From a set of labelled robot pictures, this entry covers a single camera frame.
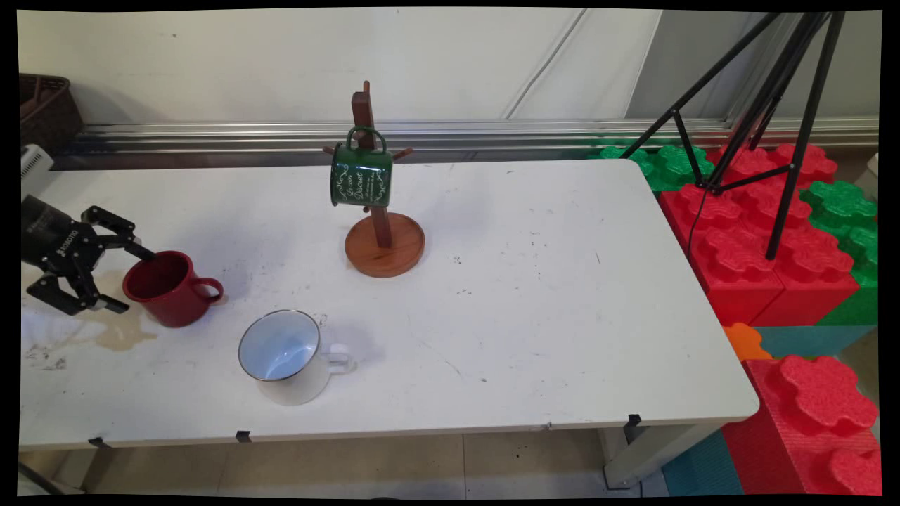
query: white enamel mug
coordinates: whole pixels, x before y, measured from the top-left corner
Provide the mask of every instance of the white enamel mug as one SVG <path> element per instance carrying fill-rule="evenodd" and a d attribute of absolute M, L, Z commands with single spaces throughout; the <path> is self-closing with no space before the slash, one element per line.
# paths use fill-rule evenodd
<path fill-rule="evenodd" d="M 280 310 L 254 321 L 244 332 L 238 361 L 266 397 L 293 406 L 319 395 L 331 375 L 354 369 L 347 346 L 322 348 L 319 325 L 309 314 Z"/>

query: wicker basket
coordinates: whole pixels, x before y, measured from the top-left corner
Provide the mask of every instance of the wicker basket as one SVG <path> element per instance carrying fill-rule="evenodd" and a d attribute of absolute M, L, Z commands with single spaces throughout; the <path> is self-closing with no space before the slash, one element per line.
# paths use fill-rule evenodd
<path fill-rule="evenodd" d="M 36 90 L 39 80 L 40 90 Z M 21 146 L 37 144 L 51 156 L 65 148 L 84 125 L 64 77 L 19 74 L 19 110 Z"/>

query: black clip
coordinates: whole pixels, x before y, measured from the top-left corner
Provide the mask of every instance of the black clip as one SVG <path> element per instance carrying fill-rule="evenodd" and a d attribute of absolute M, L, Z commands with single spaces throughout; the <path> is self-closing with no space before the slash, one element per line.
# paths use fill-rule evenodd
<path fill-rule="evenodd" d="M 111 446 L 109 446 L 109 445 L 107 445 L 106 443 L 104 443 L 104 439 L 103 439 L 103 438 L 93 438 L 93 439 L 88 439 L 87 442 L 90 443 L 90 444 L 92 444 L 92 445 L 94 445 L 95 447 L 98 447 L 98 448 L 112 448 Z"/>

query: red foam block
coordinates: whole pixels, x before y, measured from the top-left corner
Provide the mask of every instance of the red foam block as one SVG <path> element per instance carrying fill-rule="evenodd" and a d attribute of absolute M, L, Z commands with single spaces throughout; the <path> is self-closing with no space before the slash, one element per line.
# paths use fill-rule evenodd
<path fill-rule="evenodd" d="M 726 146 L 723 146 L 718 151 L 710 153 L 707 157 L 713 163 L 718 164 L 722 155 L 725 153 L 725 148 Z M 722 176 L 722 184 L 727 185 L 778 167 L 779 166 L 771 160 L 769 153 L 763 148 L 757 148 L 750 151 L 746 147 L 741 146 L 737 150 L 737 153 L 735 153 L 734 158 L 732 158 L 731 165 L 725 170 L 724 175 Z M 729 192 L 732 194 L 739 194 L 743 192 L 743 189 L 743 186 L 739 186 L 734 190 L 729 190 Z"/>
<path fill-rule="evenodd" d="M 693 185 L 684 185 L 678 192 L 660 194 L 662 213 L 684 249 L 703 193 Z M 728 193 L 706 193 L 690 252 L 694 273 L 715 316 L 725 326 L 752 321 L 784 291 L 774 274 L 774 263 L 763 256 L 760 238 L 741 225 L 741 212 L 741 206 Z"/>
<path fill-rule="evenodd" d="M 784 185 L 771 179 L 751 183 L 744 191 L 733 196 L 742 209 L 741 221 L 747 230 L 768 238 L 775 226 L 775 216 L 781 205 L 781 194 Z M 787 208 L 786 229 L 799 229 L 809 226 L 809 215 L 813 211 L 808 203 L 800 200 L 800 193 L 795 190 L 790 206 Z"/>
<path fill-rule="evenodd" d="M 785 289 L 751 325 L 815 325 L 860 289 L 852 268 L 853 258 L 838 249 L 830 233 L 811 226 L 785 228 L 775 259 L 775 273 Z"/>
<path fill-rule="evenodd" d="M 695 246 L 691 266 L 722 325 L 753 321 L 784 285 L 765 242 L 744 228 L 710 230 Z"/>
<path fill-rule="evenodd" d="M 793 144 L 781 144 L 777 149 L 769 153 L 769 159 L 776 167 L 788 165 L 794 157 Z M 834 173 L 838 170 L 837 162 L 825 157 L 825 150 L 812 144 L 806 145 L 806 153 L 803 155 L 803 165 L 800 166 L 800 177 L 796 181 L 797 188 L 808 188 L 814 181 L 834 182 Z M 773 179 L 782 185 L 786 176 L 775 176 Z"/>
<path fill-rule="evenodd" d="M 881 494 L 878 408 L 833 357 L 746 360 L 760 410 L 722 433 L 747 493 Z"/>
<path fill-rule="evenodd" d="M 669 221 L 672 232 L 675 233 L 682 248 L 688 246 L 690 227 L 697 218 L 703 193 L 704 190 L 691 184 L 682 186 L 677 192 L 660 192 L 662 213 Z M 729 194 L 713 195 L 707 192 L 706 201 L 703 202 L 703 213 L 694 229 L 694 246 L 711 229 L 730 230 L 740 226 L 740 217 L 741 207 Z"/>

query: metal rail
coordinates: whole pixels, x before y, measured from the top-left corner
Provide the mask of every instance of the metal rail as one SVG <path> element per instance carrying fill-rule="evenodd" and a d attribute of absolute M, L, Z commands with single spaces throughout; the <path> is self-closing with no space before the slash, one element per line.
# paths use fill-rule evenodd
<path fill-rule="evenodd" d="M 685 120 L 694 145 L 723 146 L 731 135 L 725 122 Z M 652 120 L 381 122 L 379 131 L 412 147 L 408 163 L 443 161 L 584 158 L 606 146 L 627 147 Z M 350 122 L 173 123 L 86 125 L 62 154 L 57 170 L 110 168 L 271 167 L 327 165 L 322 145 L 342 140 Z M 772 120 L 762 147 L 793 142 L 800 119 Z M 822 118 L 810 141 L 822 147 L 878 145 L 878 118 Z M 644 145 L 680 144 L 674 122 Z"/>

